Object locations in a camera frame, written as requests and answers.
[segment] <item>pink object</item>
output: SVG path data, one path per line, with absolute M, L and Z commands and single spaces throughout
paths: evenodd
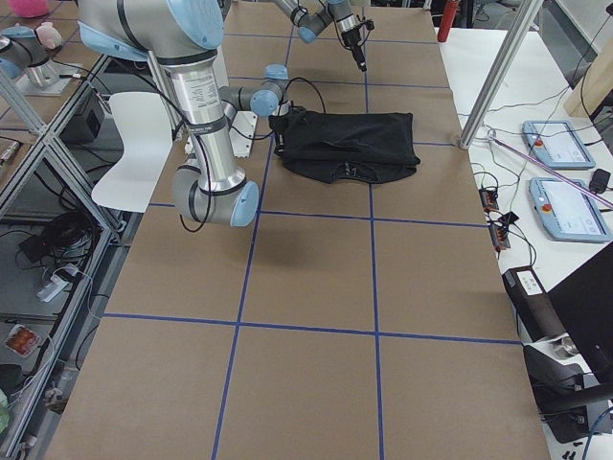
M 47 0 L 7 0 L 12 12 L 21 17 L 37 17 L 49 12 Z

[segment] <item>black box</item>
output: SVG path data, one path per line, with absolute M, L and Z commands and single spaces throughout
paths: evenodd
M 566 333 L 547 291 L 530 266 L 510 268 L 502 275 L 502 280 L 533 341 Z

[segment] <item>robotic arm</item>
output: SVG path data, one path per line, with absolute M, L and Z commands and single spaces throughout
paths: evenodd
M 294 6 L 293 0 L 279 0 L 278 5 L 306 41 L 336 21 L 345 45 L 366 70 L 359 46 L 363 23 L 353 17 L 348 0 L 329 0 L 315 15 Z M 248 225 L 258 208 L 259 190 L 236 164 L 229 125 L 238 109 L 272 115 L 284 99 L 286 69 L 268 66 L 257 90 L 220 91 L 213 72 L 223 38 L 216 0 L 80 0 L 79 18 L 81 39 L 88 47 L 138 61 L 147 61 L 152 51 L 170 76 L 194 146 L 172 186 L 181 215 L 200 222 Z
M 334 23 L 343 46 L 352 52 L 357 67 L 366 72 L 366 59 L 362 51 L 364 42 L 360 30 L 363 26 L 367 31 L 375 28 L 371 19 L 359 18 L 353 14 L 348 0 L 328 0 L 315 14 L 300 5 L 299 0 L 273 0 L 285 13 L 291 22 L 298 27 L 298 36 L 304 43 L 311 43 L 324 29 Z
M 36 33 L 25 26 L 0 33 L 0 67 L 15 79 L 25 70 L 32 84 L 47 88 L 59 81 L 55 63 L 49 59 Z

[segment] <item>label sticker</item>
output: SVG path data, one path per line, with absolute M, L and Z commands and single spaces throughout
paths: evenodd
M 543 290 L 538 285 L 538 282 L 536 281 L 531 271 L 518 271 L 517 278 L 519 278 L 521 286 L 524 287 L 524 290 L 528 295 L 537 295 L 543 293 Z
M 183 80 L 183 87 L 176 88 L 181 108 L 198 110 L 219 104 L 217 85 L 213 73 L 193 80 Z

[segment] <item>black cloth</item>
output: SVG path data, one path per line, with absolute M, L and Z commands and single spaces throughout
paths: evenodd
M 276 124 L 283 126 L 283 141 L 275 153 L 288 170 L 327 184 L 341 178 L 392 182 L 414 174 L 420 163 L 412 124 L 411 113 L 341 115 L 292 107 Z

